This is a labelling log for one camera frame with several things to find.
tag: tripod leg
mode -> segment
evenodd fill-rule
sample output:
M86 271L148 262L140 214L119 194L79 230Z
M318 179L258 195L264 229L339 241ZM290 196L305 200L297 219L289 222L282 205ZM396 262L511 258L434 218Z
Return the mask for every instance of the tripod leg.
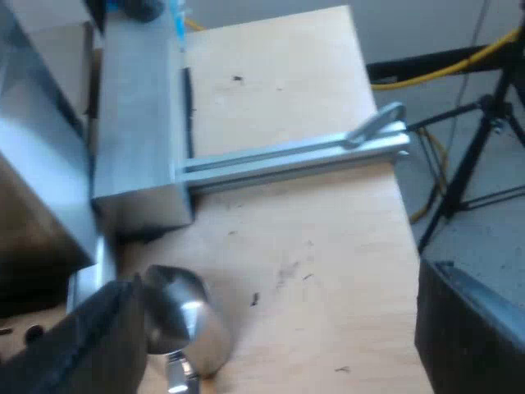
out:
M490 133L491 119L488 116L483 116L476 136L468 146L467 153L463 157L461 164L459 164L458 171L455 173L452 182L450 182L445 197L443 197L439 208L436 213L434 213L430 224L419 241L418 250L420 254L427 247L428 241L436 229L441 216L451 218L452 215L458 211L465 189L467 189L468 181L473 174L474 167L476 166L477 160L482 153L483 147L485 146Z
M523 147L525 148L525 131L523 131L523 128L518 122L518 119L514 116L513 113L511 113L508 116L509 126L514 132L514 134L518 137L519 142L522 143Z

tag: yellow cable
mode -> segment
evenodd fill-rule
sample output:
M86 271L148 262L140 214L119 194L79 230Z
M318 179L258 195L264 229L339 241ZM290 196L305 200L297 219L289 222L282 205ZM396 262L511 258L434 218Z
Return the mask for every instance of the yellow cable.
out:
M445 147L441 144L441 142L432 134L430 134L427 129L421 128L416 131L418 134L421 134L425 137L427 137L434 146L436 146L437 150L440 151L441 156L441 170L440 173L443 173L443 175L446 175L446 168L449 165L449 159L448 154L446 152ZM440 182L440 189L442 192L445 192L446 184L445 179L441 179ZM410 215L410 224L414 224L419 219L421 219L423 216L425 216L428 211L430 210L431 206L426 203L423 207L421 207L418 211L414 212L412 215Z
M184 19L184 23L190 27L191 29L195 30L195 31L202 31L202 30L206 30L204 27L202 27L201 25L199 25L197 22L195 21L192 21L190 18L185 18Z
M474 53L471 57L464 59L461 62L457 62L453 64L452 66L448 66L440 70L431 72L429 74L425 74L424 76L416 76L409 80L402 80L400 82L395 82L393 84L372 85L372 89L374 90L393 90L393 89L405 88L407 86L421 84L422 82L434 80L435 78L440 78L442 76L454 74L455 72L461 71L464 68L467 68L468 66L471 66L472 64L479 62L484 57L487 57L491 53L500 49L503 45L505 45L509 41L513 41L518 35L518 32L519 32L519 29L512 30L510 33L508 33L507 35L505 35L504 37L502 37L501 39L499 39L492 45L489 45L488 47L482 49L481 51Z

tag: dark mark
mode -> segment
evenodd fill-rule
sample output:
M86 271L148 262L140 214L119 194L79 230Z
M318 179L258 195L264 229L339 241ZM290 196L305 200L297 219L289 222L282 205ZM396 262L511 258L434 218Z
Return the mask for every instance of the dark mark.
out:
M296 261L293 265L279 270L279 273L277 274L277 277L278 277L277 285L276 285L277 290L282 288L288 279L291 279L292 277L295 276L295 271L297 270L297 267L299 265L300 265L300 262Z
M253 300L249 306L255 306L259 302L259 293L253 293Z
M349 366L345 366L345 367L341 367L341 368L338 368L338 369L334 369L335 372L346 372L346 373L350 373L350 367Z

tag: metal bracket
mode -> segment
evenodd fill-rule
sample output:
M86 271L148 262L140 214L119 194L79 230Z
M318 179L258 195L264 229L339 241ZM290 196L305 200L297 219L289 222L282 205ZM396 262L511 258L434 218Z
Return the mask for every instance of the metal bracket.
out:
M191 158L183 182L202 194L392 160L409 146L404 116L403 104L391 103L354 131Z

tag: metal block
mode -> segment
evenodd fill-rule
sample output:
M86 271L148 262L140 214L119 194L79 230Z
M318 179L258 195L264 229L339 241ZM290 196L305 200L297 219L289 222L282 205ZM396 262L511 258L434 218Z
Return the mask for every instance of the metal block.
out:
M95 261L87 149L30 80L0 98L0 178L0 298L53 288Z
M109 13L99 102L94 199L123 234L189 224L181 55L166 9L142 24Z

